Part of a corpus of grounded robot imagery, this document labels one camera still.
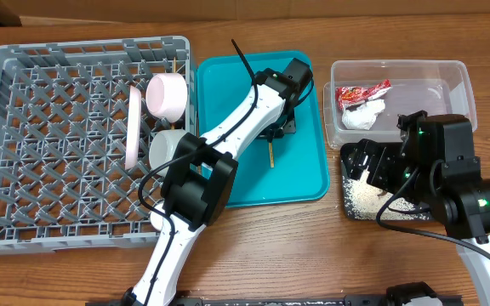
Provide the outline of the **wooden chopstick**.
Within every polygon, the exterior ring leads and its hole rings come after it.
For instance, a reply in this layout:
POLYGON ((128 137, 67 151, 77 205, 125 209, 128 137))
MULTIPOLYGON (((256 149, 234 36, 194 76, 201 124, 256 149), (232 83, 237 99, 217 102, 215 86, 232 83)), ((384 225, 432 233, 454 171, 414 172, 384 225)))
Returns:
MULTIPOLYGON (((176 71, 177 71, 177 58, 175 56, 172 64, 172 73, 176 73, 176 71)), ((171 129, 175 129, 175 123, 171 124, 171 129)))
POLYGON ((270 157, 270 167, 274 168, 275 167, 275 160, 274 160, 274 153, 273 153, 273 144, 272 142, 268 142, 268 148, 269 148, 269 157, 270 157))

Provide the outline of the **white tissue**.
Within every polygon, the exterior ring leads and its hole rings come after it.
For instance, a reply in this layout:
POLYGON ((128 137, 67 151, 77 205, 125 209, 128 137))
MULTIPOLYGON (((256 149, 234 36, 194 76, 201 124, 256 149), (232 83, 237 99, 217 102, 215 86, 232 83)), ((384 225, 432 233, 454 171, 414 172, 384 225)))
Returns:
POLYGON ((347 129, 369 130, 376 122, 377 116, 384 110, 385 101, 383 99, 371 100, 344 110, 342 123, 347 129))

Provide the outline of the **red snack wrapper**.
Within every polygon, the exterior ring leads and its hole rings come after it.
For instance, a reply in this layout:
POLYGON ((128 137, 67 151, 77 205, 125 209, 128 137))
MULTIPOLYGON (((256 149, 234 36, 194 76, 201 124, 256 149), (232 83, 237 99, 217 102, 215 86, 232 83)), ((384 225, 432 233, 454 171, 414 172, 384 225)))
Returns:
POLYGON ((352 106, 361 105, 365 102, 379 99, 391 90, 392 86, 388 79, 373 87, 341 87, 335 90, 335 98, 341 110, 352 106))

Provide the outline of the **small white bowl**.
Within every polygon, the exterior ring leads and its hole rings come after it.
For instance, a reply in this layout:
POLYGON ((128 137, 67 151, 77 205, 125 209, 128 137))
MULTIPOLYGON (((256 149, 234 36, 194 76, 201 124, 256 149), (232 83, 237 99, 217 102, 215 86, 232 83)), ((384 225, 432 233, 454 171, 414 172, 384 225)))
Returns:
POLYGON ((145 103, 150 114, 177 122, 185 112, 188 87, 179 73, 159 73, 148 83, 145 103))

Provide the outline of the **grey bowl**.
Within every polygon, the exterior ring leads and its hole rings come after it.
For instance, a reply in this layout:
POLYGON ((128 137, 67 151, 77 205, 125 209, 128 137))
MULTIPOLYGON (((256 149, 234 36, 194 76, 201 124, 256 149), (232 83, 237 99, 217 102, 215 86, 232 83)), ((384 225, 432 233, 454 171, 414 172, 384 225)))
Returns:
POLYGON ((179 141, 186 134, 183 129, 170 129, 158 132, 154 136, 149 149, 149 163, 152 170, 173 158, 179 141))

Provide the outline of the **large white plate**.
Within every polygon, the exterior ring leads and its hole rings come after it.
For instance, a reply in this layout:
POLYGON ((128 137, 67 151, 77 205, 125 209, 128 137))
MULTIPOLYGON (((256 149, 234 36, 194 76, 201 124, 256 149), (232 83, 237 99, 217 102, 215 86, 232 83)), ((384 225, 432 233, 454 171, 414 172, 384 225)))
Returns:
POLYGON ((134 86, 130 87, 128 100, 128 124, 125 155, 125 169, 130 170, 138 161, 140 141, 141 92, 134 86))

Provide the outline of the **white paper cup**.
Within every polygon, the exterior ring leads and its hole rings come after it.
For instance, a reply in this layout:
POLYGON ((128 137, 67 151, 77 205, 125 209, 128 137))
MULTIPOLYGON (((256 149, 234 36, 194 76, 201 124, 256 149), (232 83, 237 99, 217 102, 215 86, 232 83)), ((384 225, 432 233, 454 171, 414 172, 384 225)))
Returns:
POLYGON ((161 214, 158 214, 158 213, 155 213, 155 212, 150 212, 150 222, 151 222, 151 225, 152 227, 156 230, 156 231, 161 231, 162 230, 162 227, 163 227, 163 220, 164 220, 164 215, 165 215, 165 211, 163 209, 163 202, 160 201, 159 203, 157 203, 154 208, 160 212, 161 214))

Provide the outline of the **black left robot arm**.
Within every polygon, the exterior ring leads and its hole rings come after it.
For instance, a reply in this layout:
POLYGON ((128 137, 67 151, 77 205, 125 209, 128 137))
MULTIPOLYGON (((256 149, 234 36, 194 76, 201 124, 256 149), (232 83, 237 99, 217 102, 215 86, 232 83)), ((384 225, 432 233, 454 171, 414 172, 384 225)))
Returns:
POLYGON ((266 68, 251 72, 251 89, 244 101, 219 126, 197 137, 182 136, 173 157, 146 174, 139 187, 156 175, 163 177, 162 207, 140 204, 162 227, 138 283, 122 296, 123 305, 168 305, 193 244, 225 209, 238 168, 238 158, 261 134, 274 138, 275 126, 305 100, 314 85, 311 68, 292 59, 282 72, 266 68))

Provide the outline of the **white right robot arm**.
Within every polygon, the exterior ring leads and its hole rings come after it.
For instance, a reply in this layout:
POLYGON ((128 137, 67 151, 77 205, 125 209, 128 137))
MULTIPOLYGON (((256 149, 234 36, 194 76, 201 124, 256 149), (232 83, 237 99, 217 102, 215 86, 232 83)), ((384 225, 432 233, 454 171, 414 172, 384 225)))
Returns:
POLYGON ((421 110, 398 118, 401 139, 345 144, 341 161, 349 179, 367 173, 367 184, 390 193, 375 221, 381 227, 453 243, 476 288, 490 305, 490 178, 481 175, 470 120, 460 114, 430 116, 421 110), (428 213, 445 234, 383 221, 390 204, 403 198, 428 213))

